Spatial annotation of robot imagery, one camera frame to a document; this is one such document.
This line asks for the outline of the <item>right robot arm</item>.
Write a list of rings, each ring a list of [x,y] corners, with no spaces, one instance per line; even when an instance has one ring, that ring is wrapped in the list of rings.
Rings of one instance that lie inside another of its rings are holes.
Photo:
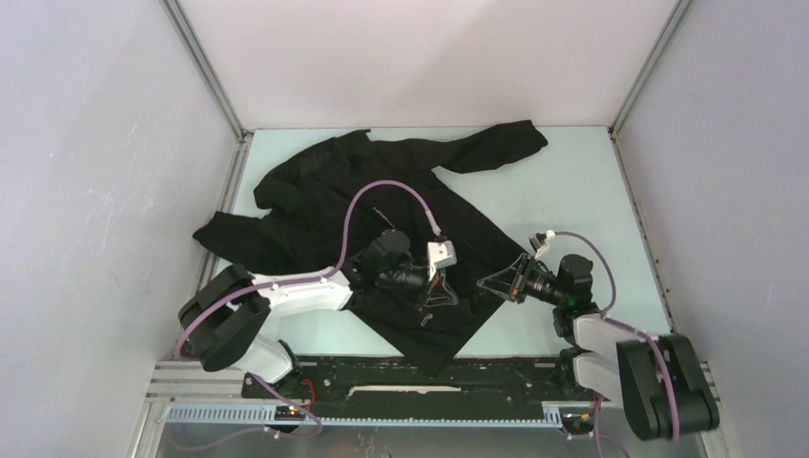
[[[602,395],[623,409],[644,441],[717,429],[716,396],[691,341],[642,331],[601,311],[592,299],[592,268],[592,261],[572,254],[550,273],[522,255],[477,284],[505,301],[533,298],[551,305],[554,330],[571,345],[554,374],[564,397],[578,399],[589,390]]]

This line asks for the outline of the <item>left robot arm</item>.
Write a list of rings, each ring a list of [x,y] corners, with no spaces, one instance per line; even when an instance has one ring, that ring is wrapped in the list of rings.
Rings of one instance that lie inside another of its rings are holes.
[[[237,368],[263,379],[277,396],[290,397],[300,389],[300,365],[291,347],[272,337],[268,319],[341,311],[377,290],[421,308],[454,306],[459,299],[446,270],[456,262],[455,248],[444,237],[429,241],[425,255],[416,257],[404,233],[386,230],[339,268],[263,276],[233,264],[180,308],[180,340],[204,370]]]

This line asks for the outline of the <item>black jacket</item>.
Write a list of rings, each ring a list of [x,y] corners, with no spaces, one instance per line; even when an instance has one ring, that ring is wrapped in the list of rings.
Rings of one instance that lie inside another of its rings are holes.
[[[456,249],[457,263],[446,275],[458,304],[421,308],[377,290],[349,307],[411,364],[435,375],[501,306],[476,282],[522,253],[435,171],[496,170],[547,145],[529,120],[450,141],[373,140],[366,130],[353,131],[310,146],[269,171],[253,192],[260,217],[218,212],[194,239],[252,273],[297,274],[334,265],[342,249],[356,255],[386,230],[407,235],[412,254],[422,257],[432,234],[425,217],[430,209]]]

